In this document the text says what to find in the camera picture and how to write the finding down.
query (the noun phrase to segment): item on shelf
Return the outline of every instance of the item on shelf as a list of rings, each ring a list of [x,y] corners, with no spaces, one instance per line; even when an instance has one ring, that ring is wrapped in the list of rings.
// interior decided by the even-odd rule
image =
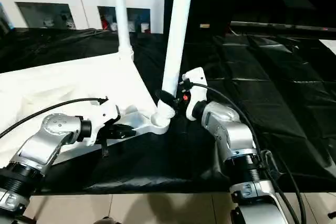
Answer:
[[[101,17],[101,26],[103,27],[103,30],[111,30],[110,24],[105,17]]]
[[[66,24],[66,26],[67,26],[68,29],[76,30],[75,22],[73,21],[73,19],[68,19],[65,22],[65,24]]]
[[[62,11],[60,15],[61,15],[62,20],[65,23],[65,26],[68,29],[71,29],[71,30],[76,29],[75,22],[73,21],[73,18],[70,12]]]
[[[130,33],[136,32],[135,31],[135,22],[134,21],[131,21],[131,20],[128,21],[128,31]]]
[[[53,28],[55,26],[55,21],[53,18],[51,17],[46,17],[44,20],[43,20],[43,25],[46,27],[46,28]]]
[[[118,31],[118,24],[117,24],[117,22],[112,22],[112,24],[111,24],[111,30],[112,31]]]
[[[150,34],[149,23],[141,23],[141,32]]]

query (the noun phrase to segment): white cabinet door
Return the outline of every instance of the white cabinet door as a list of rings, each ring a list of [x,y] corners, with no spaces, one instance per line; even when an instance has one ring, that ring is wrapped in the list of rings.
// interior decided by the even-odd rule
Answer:
[[[90,28],[102,29],[103,19],[110,25],[115,21],[116,0],[82,0],[82,2]],[[135,30],[138,31],[137,27],[141,23],[149,23],[151,33],[163,33],[164,0],[125,0],[125,2],[128,19],[135,24]]]
[[[87,29],[88,22],[81,0],[0,0],[14,27]]]

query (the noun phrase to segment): black cable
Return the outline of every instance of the black cable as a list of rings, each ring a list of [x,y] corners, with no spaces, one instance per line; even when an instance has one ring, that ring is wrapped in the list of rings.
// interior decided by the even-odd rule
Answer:
[[[70,104],[70,103],[75,103],[75,102],[84,102],[84,101],[98,101],[100,104],[106,102],[108,99],[103,99],[103,98],[80,98],[80,99],[74,99],[74,100],[70,100],[70,101],[66,101],[66,102],[62,102],[62,103],[58,103],[56,105],[47,107],[43,110],[40,110],[32,115],[27,116],[26,118],[21,119],[20,121],[18,121],[17,123],[14,123],[11,127],[9,127],[8,129],[4,130],[2,133],[0,133],[0,138],[2,138],[3,136],[5,136],[6,134],[8,134],[10,131],[12,131],[13,129],[15,129],[16,127],[18,127],[19,125],[27,122],[28,120],[41,115],[49,110],[53,110],[55,108]]]
[[[198,87],[202,87],[202,88],[205,88],[205,89],[209,89],[211,91],[213,91],[214,93],[220,95],[225,101],[229,102],[230,105],[240,114],[240,116],[243,117],[243,119],[245,120],[245,123],[247,124],[247,126],[249,127],[249,129],[251,130],[252,132],[252,136],[254,138],[254,143],[256,145],[256,149],[257,149],[257,153],[259,154],[260,158],[261,158],[261,161],[263,162],[263,157],[261,155],[261,149],[260,149],[260,145],[259,145],[259,142],[258,142],[258,139],[257,139],[257,135],[256,135],[256,132],[254,131],[254,128],[252,127],[252,124],[250,122],[250,120],[247,118],[247,116],[245,115],[245,113],[230,99],[228,98],[227,96],[225,96],[224,94],[222,94],[221,92],[219,92],[218,90],[214,89],[214,88],[211,88],[207,85],[203,85],[203,84],[199,84],[199,83],[193,83],[191,82],[190,83],[191,86],[198,86]],[[294,180],[294,177],[292,175],[292,173],[290,172],[289,168],[287,167],[287,165],[285,164],[284,160],[282,160],[280,158],[280,161],[281,163],[283,164],[285,170],[287,171],[290,179],[292,180],[293,182],[293,185],[294,185],[294,188],[295,188],[295,194],[298,198],[298,202],[299,202],[299,207],[300,207],[300,213],[301,213],[301,224],[306,224],[307,223],[307,217],[306,217],[306,211],[304,209],[304,203],[303,203],[303,200],[302,200],[302,197],[301,197],[301,193],[300,193],[300,190]],[[288,208],[289,212],[290,212],[290,215],[292,216],[295,224],[300,224],[299,220],[298,220],[298,217],[296,215],[296,213],[294,212],[292,206],[290,205],[285,193],[280,189],[278,183],[275,181],[275,179],[271,176],[269,170],[267,169],[266,170],[266,174],[267,176],[269,177],[269,179],[271,180],[275,190],[279,193],[280,197],[282,198],[282,200],[284,201],[286,207]]]

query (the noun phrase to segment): black plastic sheet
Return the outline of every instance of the black plastic sheet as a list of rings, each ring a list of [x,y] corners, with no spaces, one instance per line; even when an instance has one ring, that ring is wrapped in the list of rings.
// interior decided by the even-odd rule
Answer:
[[[154,101],[166,42],[133,34],[134,63]],[[110,31],[17,30],[0,41],[0,72],[108,54]],[[208,85],[251,120],[262,149],[280,155],[303,191],[336,190],[336,56],[318,40],[203,37],[185,44],[181,74],[203,67]],[[208,99],[222,102],[208,91]],[[227,191],[214,139],[179,114],[164,135],[145,134],[52,167],[39,194]],[[293,191],[277,162],[280,186]]]

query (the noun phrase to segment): black clamp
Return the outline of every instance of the black clamp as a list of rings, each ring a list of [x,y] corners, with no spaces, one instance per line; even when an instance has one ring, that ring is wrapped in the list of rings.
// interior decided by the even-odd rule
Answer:
[[[126,137],[132,137],[137,134],[133,127],[125,124],[114,124],[120,119],[120,115],[116,119],[108,120],[105,126],[101,128],[97,134],[95,144],[101,145],[102,157],[109,156],[109,150],[107,147],[107,139],[123,139]]]

